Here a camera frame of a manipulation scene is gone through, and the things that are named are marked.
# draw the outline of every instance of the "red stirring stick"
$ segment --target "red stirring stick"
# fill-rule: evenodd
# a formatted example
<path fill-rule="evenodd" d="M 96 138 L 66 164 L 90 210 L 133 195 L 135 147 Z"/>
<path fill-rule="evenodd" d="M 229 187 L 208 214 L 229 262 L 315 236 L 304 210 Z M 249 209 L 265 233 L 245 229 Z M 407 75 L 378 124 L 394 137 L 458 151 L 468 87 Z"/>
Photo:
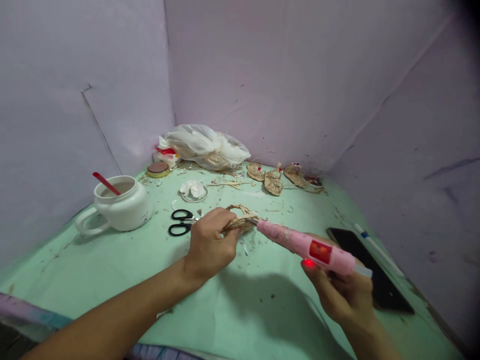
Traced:
<path fill-rule="evenodd" d="M 96 177 L 103 185 L 105 185 L 112 193 L 115 195 L 122 195 L 120 191 L 118 191 L 114 186 L 109 183 L 102 175 L 100 175 L 98 172 L 94 172 L 93 176 Z"/>

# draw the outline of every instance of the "smartphone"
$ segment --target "smartphone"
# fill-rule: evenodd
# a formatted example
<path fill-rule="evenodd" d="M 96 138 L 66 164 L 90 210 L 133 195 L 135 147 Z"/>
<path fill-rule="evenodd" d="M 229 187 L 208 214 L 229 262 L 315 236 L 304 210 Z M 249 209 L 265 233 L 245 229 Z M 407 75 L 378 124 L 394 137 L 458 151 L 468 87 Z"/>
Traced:
<path fill-rule="evenodd" d="M 395 287 L 388 275 L 368 252 L 353 231 L 329 227 L 326 233 L 341 249 L 360 260 L 366 268 L 373 271 L 373 305 L 379 310 L 414 315 L 415 311 Z"/>

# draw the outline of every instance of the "red label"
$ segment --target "red label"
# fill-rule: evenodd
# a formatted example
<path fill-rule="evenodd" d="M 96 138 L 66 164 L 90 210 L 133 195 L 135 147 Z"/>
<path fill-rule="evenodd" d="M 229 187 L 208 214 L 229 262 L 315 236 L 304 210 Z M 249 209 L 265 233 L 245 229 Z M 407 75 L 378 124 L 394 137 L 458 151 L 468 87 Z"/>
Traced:
<path fill-rule="evenodd" d="M 330 263 L 330 254 L 332 253 L 332 247 L 322 244 L 321 242 L 312 240 L 310 244 L 310 256 L 325 264 Z"/>
<path fill-rule="evenodd" d="M 161 149 L 159 147 L 156 147 L 155 148 L 159 153 L 162 153 L 162 155 L 168 155 L 168 154 L 171 154 L 171 155 L 175 155 L 176 152 L 175 150 L 171 149 L 171 148 L 168 148 L 168 149 Z"/>

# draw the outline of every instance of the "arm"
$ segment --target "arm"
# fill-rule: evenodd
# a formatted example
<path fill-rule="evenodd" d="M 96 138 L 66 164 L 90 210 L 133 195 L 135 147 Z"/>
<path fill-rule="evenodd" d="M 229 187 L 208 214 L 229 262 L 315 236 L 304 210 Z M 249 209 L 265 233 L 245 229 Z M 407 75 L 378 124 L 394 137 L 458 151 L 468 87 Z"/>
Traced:
<path fill-rule="evenodd" d="M 55 333 L 22 360 L 123 359 L 157 314 L 198 290 L 235 258 L 239 230 L 220 231 L 236 217 L 216 208 L 191 228 L 188 254 L 105 301 Z"/>
<path fill-rule="evenodd" d="M 331 243 L 318 235 L 309 235 Z M 304 261 L 301 266 L 315 287 L 323 309 L 341 326 L 358 360 L 401 359 L 375 316 L 371 279 L 357 273 L 352 276 L 327 275 L 318 266 Z"/>

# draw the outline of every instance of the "crumpled tissue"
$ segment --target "crumpled tissue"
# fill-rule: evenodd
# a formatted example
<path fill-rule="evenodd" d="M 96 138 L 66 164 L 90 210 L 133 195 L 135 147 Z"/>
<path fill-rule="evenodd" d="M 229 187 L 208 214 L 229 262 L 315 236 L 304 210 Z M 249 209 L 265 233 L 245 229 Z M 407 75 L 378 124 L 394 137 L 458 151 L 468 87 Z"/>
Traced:
<path fill-rule="evenodd" d="M 194 198 L 198 199 L 205 195 L 205 188 L 198 180 L 188 180 L 180 187 L 180 192 L 183 196 L 191 194 Z"/>

